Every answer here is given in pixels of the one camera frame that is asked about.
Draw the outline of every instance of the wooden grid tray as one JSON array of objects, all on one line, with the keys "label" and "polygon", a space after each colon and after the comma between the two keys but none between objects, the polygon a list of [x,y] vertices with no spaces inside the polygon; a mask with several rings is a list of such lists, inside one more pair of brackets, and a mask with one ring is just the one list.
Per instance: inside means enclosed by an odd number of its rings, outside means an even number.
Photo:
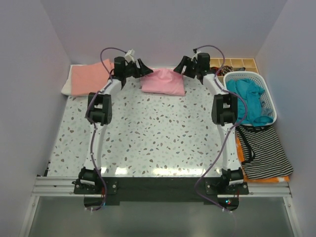
[{"label": "wooden grid tray", "polygon": [[[211,58],[210,67],[219,68],[222,63],[223,63],[222,58]],[[224,65],[232,66],[234,70],[245,67],[246,71],[259,73],[254,58],[226,58]],[[221,83],[223,83],[223,78],[224,76],[218,76],[218,79]]]}]

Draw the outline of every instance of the orange towel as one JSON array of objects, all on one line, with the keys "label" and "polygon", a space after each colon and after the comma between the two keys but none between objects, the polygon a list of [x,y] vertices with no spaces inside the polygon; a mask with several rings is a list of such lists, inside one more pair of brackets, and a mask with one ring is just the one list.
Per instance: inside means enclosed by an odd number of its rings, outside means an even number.
[{"label": "orange towel", "polygon": [[[114,68],[109,59],[103,62],[109,71]],[[97,92],[108,83],[109,79],[109,74],[101,62],[92,65],[73,66],[71,73],[71,95],[73,96]]]},{"label": "orange towel", "polygon": [[[237,147],[237,154],[238,154],[238,159],[240,162],[243,162],[245,159],[243,157],[243,152],[240,144],[239,138],[236,136],[236,147]],[[243,171],[243,179],[245,182],[249,183],[279,183],[279,182],[289,182],[290,178],[288,176],[283,176],[283,177],[273,177],[269,179],[248,179],[247,175]]]}]

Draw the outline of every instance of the metal frame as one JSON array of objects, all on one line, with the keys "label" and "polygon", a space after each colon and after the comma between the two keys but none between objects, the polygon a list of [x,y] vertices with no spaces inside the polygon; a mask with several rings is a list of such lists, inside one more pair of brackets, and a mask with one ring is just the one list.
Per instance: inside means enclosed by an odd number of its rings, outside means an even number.
[{"label": "metal frame", "polygon": [[[99,197],[100,195],[75,195],[72,182],[77,177],[37,177],[31,200],[24,218],[19,237],[28,237],[34,220],[40,197]],[[292,196],[288,183],[258,184],[248,183],[249,194],[243,198],[283,198],[295,237],[302,237],[302,232],[295,214]],[[230,198],[231,195],[218,195],[219,198]]]},{"label": "metal frame", "polygon": [[29,236],[31,226],[32,226],[32,223],[34,220],[35,212],[36,212],[36,209],[38,207],[39,199],[40,199],[39,196],[31,197],[28,209],[26,210],[26,214],[24,217],[24,221],[22,224],[22,228],[21,228],[19,237],[28,237]]},{"label": "metal frame", "polygon": [[286,212],[288,215],[288,219],[290,220],[292,231],[294,233],[294,237],[302,237],[303,233],[298,223],[297,215],[293,206],[293,200],[291,197],[284,197],[284,205],[286,208]]},{"label": "metal frame", "polygon": [[[49,197],[99,197],[100,195],[75,195],[72,182],[77,177],[38,177],[36,179],[32,196]],[[291,192],[288,183],[255,184],[248,183],[249,195],[240,197],[289,198]],[[231,198],[233,195],[218,195],[219,198]]]}]

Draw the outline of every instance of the teal cloth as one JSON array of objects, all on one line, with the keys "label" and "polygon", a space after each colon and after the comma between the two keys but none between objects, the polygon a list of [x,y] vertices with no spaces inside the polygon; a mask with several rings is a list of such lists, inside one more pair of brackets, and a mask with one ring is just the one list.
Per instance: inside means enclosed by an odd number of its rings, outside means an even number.
[{"label": "teal cloth", "polygon": [[[254,127],[264,126],[273,122],[271,116],[262,113],[260,96],[265,92],[263,88],[258,86],[250,79],[230,80],[226,83],[229,91],[240,95],[247,104],[247,118],[241,124],[252,124]],[[238,119],[240,121],[245,115],[245,106],[238,98]]]}]

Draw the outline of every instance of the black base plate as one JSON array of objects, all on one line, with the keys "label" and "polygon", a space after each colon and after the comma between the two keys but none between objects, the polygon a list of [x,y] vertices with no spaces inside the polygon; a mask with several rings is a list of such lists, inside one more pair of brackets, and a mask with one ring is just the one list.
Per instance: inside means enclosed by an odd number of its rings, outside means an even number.
[{"label": "black base plate", "polygon": [[[143,202],[206,202],[196,194],[194,185],[198,178],[125,178],[104,177],[107,183],[106,205],[119,205],[121,201],[143,201]],[[218,178],[205,178],[197,190],[207,195],[208,198],[217,202],[217,195],[249,194],[246,183],[238,186],[229,186],[223,192],[216,190]],[[101,194],[93,189],[74,189],[74,194]]]}]

